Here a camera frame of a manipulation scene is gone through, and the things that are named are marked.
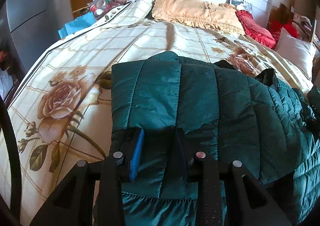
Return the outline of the dark green quilted jacket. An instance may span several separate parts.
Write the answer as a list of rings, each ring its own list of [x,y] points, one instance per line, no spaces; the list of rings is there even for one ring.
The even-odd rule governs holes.
[[[194,225],[197,184],[178,173],[174,131],[217,161],[243,162],[293,225],[319,206],[319,89],[304,94],[266,69],[250,77],[227,63],[166,51],[111,70],[112,143],[145,139],[137,178],[122,186],[127,225]]]

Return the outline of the floral cream bedspread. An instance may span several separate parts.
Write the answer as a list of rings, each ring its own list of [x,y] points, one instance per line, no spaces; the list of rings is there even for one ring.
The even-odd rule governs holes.
[[[17,141],[22,199],[20,223],[29,225],[76,161],[96,162],[111,144],[111,91],[105,72],[121,62],[163,51],[214,63],[236,61],[252,75],[274,68],[291,87],[307,93],[311,74],[248,36],[149,20],[154,0],[136,0],[109,20],[49,47],[23,79],[9,104]]]

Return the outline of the blue paper bag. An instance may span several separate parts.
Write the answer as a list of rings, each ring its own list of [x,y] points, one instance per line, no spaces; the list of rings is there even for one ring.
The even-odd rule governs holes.
[[[88,12],[80,17],[77,17],[71,22],[64,24],[63,27],[58,31],[58,34],[60,38],[63,39],[70,34],[92,26],[94,23],[95,17],[93,13]]]

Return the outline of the red heart cushion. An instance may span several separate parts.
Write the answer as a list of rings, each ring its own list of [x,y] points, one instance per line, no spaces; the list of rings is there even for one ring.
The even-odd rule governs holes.
[[[246,35],[270,49],[274,49],[276,47],[276,40],[273,38],[271,33],[260,26],[248,11],[239,10],[236,11],[235,14],[239,22],[242,24]]]

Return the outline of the yellow fringed pillow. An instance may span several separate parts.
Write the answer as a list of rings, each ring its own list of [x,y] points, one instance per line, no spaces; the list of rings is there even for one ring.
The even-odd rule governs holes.
[[[152,17],[167,22],[179,22],[202,29],[245,33],[236,9],[229,4],[214,4],[202,0],[155,0]]]

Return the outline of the white satin pillow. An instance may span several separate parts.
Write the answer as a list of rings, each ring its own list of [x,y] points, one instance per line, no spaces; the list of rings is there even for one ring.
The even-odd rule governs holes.
[[[275,51],[299,67],[309,80],[312,79],[313,58],[316,54],[316,47],[312,43],[297,39],[281,28]]]

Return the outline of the framed photo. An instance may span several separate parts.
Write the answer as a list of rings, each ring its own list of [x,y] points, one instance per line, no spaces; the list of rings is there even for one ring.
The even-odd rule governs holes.
[[[228,0],[229,4],[232,4],[236,7],[237,10],[245,10],[249,13],[252,13],[253,6],[251,3],[245,0]]]

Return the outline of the grey refrigerator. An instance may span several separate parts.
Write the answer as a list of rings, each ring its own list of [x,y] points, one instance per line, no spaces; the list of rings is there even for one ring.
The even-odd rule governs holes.
[[[6,0],[1,8],[1,46],[26,73],[59,36],[49,0]]]

